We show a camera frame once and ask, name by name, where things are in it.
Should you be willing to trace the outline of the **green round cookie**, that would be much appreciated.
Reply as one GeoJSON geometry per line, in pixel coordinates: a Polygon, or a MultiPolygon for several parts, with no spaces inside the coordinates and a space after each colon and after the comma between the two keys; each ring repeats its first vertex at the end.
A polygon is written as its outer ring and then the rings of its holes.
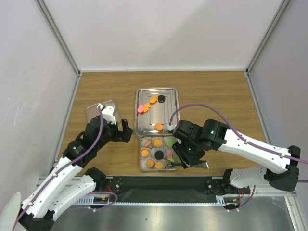
{"type": "Polygon", "coordinates": [[[175,161],[173,158],[167,158],[166,165],[169,167],[174,167],[174,166],[181,166],[182,163],[175,161]]]}
{"type": "Polygon", "coordinates": [[[174,143],[175,143],[174,140],[169,139],[169,140],[166,141],[166,146],[169,147],[169,148],[171,148],[171,147],[173,146],[174,143]]]}

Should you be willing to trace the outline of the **pink round cookie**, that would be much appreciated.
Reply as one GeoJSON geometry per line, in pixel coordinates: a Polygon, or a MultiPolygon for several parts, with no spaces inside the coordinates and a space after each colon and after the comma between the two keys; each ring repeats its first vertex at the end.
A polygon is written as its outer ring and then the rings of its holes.
{"type": "Polygon", "coordinates": [[[173,158],[173,155],[174,155],[174,154],[173,154],[173,151],[172,151],[172,150],[167,150],[167,151],[166,151],[166,157],[167,157],[167,158],[173,158]]]}

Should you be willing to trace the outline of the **metal tongs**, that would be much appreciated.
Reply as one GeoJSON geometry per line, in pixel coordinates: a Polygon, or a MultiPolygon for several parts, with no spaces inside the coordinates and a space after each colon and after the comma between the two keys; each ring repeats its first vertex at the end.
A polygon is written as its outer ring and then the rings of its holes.
{"type": "Polygon", "coordinates": [[[183,167],[183,168],[193,167],[193,168],[209,169],[207,161],[201,161],[201,160],[191,165],[187,164],[183,165],[182,162],[175,162],[174,160],[171,159],[167,159],[165,162],[168,167],[183,167]]]}

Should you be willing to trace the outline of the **brown tin lid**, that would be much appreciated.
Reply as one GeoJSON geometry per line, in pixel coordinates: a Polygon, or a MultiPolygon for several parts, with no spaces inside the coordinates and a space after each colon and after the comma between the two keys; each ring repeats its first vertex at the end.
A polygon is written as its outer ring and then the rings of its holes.
{"type": "Polygon", "coordinates": [[[102,104],[102,105],[115,104],[115,105],[117,106],[116,101],[113,100],[113,99],[107,100],[107,101],[105,101],[105,102],[97,103],[97,104],[94,104],[94,105],[91,105],[91,106],[88,106],[88,107],[86,108],[86,118],[87,118],[87,122],[88,122],[88,123],[89,123],[93,118],[95,118],[95,117],[97,117],[97,116],[100,115],[99,110],[98,110],[98,108],[97,108],[97,105],[98,105],[98,104],[102,104]]]}

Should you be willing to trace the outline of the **orange round dotted cookie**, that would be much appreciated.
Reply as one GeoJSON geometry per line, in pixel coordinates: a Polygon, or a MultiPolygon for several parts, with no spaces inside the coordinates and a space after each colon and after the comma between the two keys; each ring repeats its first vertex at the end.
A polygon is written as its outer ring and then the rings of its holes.
{"type": "Polygon", "coordinates": [[[153,147],[156,147],[156,148],[158,148],[158,147],[161,147],[162,146],[162,141],[160,140],[160,139],[155,139],[155,140],[153,140],[153,147]]]}

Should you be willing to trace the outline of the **orange scalloped flower cookie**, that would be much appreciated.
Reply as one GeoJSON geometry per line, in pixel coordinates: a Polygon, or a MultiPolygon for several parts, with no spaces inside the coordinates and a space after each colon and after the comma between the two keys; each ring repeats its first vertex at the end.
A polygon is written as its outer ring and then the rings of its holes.
{"type": "Polygon", "coordinates": [[[155,166],[154,166],[156,169],[164,169],[164,163],[163,162],[160,162],[160,161],[158,161],[158,162],[156,162],[155,163],[155,166]]]}

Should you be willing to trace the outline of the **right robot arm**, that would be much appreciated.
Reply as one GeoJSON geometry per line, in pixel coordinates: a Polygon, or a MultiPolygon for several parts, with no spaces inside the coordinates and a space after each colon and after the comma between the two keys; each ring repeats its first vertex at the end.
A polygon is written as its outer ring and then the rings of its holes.
{"type": "Polygon", "coordinates": [[[225,170],[221,186],[226,193],[259,184],[268,184],[286,192],[296,188],[300,158],[300,148],[297,146],[272,146],[213,119],[206,120],[203,126],[181,120],[175,126],[168,125],[167,129],[178,140],[172,149],[180,158],[183,168],[201,164],[201,158],[207,151],[236,154],[258,163],[257,167],[225,170]]]}

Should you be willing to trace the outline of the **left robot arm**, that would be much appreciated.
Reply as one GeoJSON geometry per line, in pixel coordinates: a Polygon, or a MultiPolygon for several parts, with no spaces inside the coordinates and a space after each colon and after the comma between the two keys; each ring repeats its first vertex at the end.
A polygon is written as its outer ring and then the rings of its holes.
{"type": "Polygon", "coordinates": [[[112,195],[106,175],[95,167],[89,168],[70,188],[65,189],[65,186],[107,143],[130,141],[133,130],[126,119],[121,123],[122,130],[119,130],[106,116],[91,119],[85,130],[68,144],[46,179],[21,203],[16,221],[27,231],[49,231],[57,218],[83,196],[91,193],[112,195]]]}

